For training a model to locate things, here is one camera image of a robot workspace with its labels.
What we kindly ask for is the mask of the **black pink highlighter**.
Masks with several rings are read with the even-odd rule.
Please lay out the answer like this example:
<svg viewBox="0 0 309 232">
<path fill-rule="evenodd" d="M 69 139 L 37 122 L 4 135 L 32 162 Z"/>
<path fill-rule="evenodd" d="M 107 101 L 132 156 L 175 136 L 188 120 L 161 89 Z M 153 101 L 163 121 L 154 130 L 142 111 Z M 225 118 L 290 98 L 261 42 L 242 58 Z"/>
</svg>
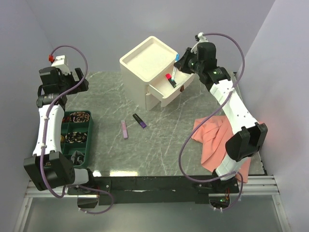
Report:
<svg viewBox="0 0 309 232">
<path fill-rule="evenodd" d="M 175 88 L 176 87 L 176 82 L 172 79 L 172 76 L 169 74 L 169 73 L 167 73 L 166 75 L 165 75 L 165 77 L 167 78 L 167 80 L 169 81 L 169 83 Z"/>
</svg>

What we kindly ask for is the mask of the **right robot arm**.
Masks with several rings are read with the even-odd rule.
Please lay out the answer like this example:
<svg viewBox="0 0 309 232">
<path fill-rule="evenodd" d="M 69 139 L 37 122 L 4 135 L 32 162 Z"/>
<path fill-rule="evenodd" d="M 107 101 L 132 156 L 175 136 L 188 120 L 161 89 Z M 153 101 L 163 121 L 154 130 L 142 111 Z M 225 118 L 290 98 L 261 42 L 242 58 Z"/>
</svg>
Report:
<svg viewBox="0 0 309 232">
<path fill-rule="evenodd" d="M 187 48 L 174 66 L 183 73 L 199 76 L 200 82 L 218 101 L 231 125 L 233 135 L 225 144 L 227 155 L 215 169 L 215 178 L 211 181 L 214 191 L 223 192 L 228 188 L 228 180 L 262 147 L 268 128 L 249 113 L 227 70 L 217 65 L 213 43 L 199 42 L 194 48 Z"/>
</svg>

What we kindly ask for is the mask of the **black purple highlighter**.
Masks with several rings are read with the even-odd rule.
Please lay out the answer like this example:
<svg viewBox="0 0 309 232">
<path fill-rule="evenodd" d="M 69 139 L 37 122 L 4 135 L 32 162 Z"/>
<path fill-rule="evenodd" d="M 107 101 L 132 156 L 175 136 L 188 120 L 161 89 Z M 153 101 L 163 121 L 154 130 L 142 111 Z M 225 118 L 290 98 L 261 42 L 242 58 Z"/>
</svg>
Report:
<svg viewBox="0 0 309 232">
<path fill-rule="evenodd" d="M 133 114 L 132 116 L 143 129 L 147 127 L 146 123 L 137 114 Z"/>
</svg>

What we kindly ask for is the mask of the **pink lilac highlighter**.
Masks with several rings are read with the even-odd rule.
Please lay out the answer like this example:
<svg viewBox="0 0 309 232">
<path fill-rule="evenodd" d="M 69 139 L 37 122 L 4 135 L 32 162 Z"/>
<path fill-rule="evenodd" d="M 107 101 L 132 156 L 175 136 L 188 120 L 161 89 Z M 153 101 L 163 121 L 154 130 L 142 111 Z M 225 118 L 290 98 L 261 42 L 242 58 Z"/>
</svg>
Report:
<svg viewBox="0 0 309 232">
<path fill-rule="evenodd" d="M 128 138 L 128 132 L 127 132 L 125 120 L 121 120 L 121 126 L 122 126 L 123 138 L 127 139 Z"/>
</svg>

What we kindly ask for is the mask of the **white top drawer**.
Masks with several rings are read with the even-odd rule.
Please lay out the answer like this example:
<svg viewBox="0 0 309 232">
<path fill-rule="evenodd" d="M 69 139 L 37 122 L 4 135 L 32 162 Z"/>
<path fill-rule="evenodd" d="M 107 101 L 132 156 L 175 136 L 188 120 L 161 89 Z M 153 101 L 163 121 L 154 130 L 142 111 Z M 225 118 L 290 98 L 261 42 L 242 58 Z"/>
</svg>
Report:
<svg viewBox="0 0 309 232">
<path fill-rule="evenodd" d="M 172 74 L 173 67 L 172 62 L 163 71 L 161 71 L 147 87 L 148 92 L 154 95 L 161 102 L 161 107 L 166 107 L 170 104 L 192 83 L 196 77 L 194 73 L 186 74 L 177 70 L 174 79 L 176 82 L 176 87 L 173 87 L 166 78 L 167 74 Z"/>
</svg>

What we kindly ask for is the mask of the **blue cap white marker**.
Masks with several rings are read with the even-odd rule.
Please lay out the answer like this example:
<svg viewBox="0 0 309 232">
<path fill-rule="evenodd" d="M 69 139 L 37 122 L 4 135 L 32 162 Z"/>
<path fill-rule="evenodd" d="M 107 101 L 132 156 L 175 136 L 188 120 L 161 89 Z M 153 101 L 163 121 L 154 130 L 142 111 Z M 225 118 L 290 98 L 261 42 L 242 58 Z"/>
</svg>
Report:
<svg viewBox="0 0 309 232">
<path fill-rule="evenodd" d="M 179 54 L 176 54 L 174 63 L 176 63 L 178 60 L 179 60 Z M 177 68 L 175 66 L 173 66 L 172 75 L 171 75 L 172 81 L 174 81 L 174 79 L 175 79 L 176 70 L 177 70 Z"/>
</svg>

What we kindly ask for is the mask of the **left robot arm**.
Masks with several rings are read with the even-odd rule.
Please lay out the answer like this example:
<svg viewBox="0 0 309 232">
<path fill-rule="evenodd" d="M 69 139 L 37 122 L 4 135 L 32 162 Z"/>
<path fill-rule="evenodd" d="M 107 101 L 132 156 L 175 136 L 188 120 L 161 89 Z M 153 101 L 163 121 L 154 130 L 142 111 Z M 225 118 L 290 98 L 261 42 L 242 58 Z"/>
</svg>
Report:
<svg viewBox="0 0 309 232">
<path fill-rule="evenodd" d="M 90 111 L 67 112 L 67 97 L 61 93 L 77 84 L 71 73 L 47 67 L 39 71 L 42 85 L 38 89 L 37 107 L 40 127 L 32 157 L 24 159 L 24 169 L 39 191 L 79 185 L 85 194 L 96 190 L 97 183 L 87 167 L 93 120 Z"/>
</svg>

